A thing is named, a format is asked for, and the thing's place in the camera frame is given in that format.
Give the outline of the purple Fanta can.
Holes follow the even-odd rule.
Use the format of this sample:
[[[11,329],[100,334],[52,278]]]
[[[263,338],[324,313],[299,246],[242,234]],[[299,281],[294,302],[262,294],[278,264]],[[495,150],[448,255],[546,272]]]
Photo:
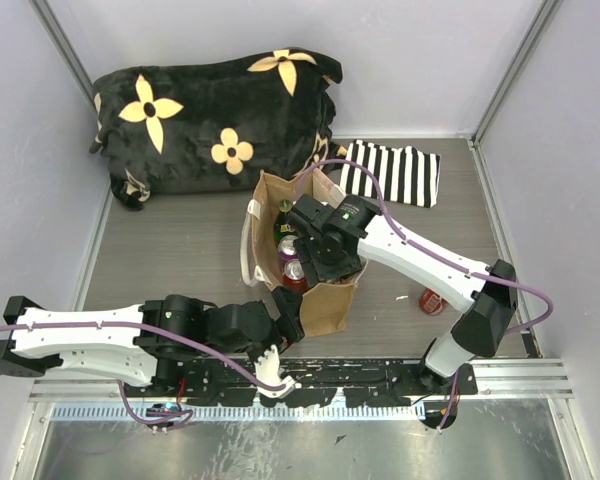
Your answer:
[[[282,266],[287,262],[298,258],[297,250],[294,242],[298,239],[296,235],[286,235],[282,237],[278,243],[278,257]]]

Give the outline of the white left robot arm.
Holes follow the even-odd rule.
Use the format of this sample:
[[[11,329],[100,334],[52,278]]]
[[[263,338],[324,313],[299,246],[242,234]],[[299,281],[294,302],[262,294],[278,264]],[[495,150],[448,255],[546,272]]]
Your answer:
[[[183,295],[114,310],[51,311],[25,296],[9,298],[0,333],[0,375],[40,378],[71,370],[149,388],[168,396],[182,368],[212,358],[236,371],[269,398],[298,383],[280,373],[280,355],[304,337],[303,297],[273,291],[278,318],[261,301],[218,306]]]

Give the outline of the tan canvas tote bag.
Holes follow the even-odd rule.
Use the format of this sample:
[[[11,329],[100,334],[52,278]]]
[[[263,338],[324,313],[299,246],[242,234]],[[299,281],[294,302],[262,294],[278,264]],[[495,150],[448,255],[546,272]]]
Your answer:
[[[269,290],[282,285],[273,225],[279,202],[293,200],[296,194],[307,194],[332,207],[345,197],[344,191],[321,170],[289,181],[262,171],[247,205],[240,240],[241,275],[246,285],[262,283]],[[346,329],[346,318],[362,275],[358,272],[336,284],[320,283],[303,294],[300,321],[307,337]]]

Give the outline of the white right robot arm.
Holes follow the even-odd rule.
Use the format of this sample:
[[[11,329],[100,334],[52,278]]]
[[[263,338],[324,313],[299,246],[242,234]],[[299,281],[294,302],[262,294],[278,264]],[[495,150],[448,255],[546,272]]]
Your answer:
[[[437,293],[459,312],[418,364],[417,380],[427,392],[442,393],[465,363],[495,355],[516,311],[511,264],[499,260],[489,266],[456,255],[356,195],[337,206],[303,195],[289,220],[300,235],[295,245],[309,287],[348,279],[373,261]]]

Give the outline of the green Perrier glass bottle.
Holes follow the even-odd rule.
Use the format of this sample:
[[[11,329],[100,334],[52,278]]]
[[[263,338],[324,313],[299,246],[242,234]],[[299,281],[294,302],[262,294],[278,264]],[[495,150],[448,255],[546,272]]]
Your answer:
[[[276,245],[287,235],[294,235],[296,230],[289,220],[289,213],[293,207],[293,202],[289,199],[283,199],[278,204],[278,213],[273,224],[273,237]]]

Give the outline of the red cola can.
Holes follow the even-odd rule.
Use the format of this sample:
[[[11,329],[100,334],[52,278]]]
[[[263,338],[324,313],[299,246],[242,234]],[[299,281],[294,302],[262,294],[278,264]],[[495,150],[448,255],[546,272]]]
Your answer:
[[[429,288],[419,298],[419,307],[427,315],[439,315],[447,305],[448,302],[442,296]]]
[[[308,282],[298,259],[289,260],[284,265],[283,285],[290,291],[299,294],[304,294],[308,290]]]

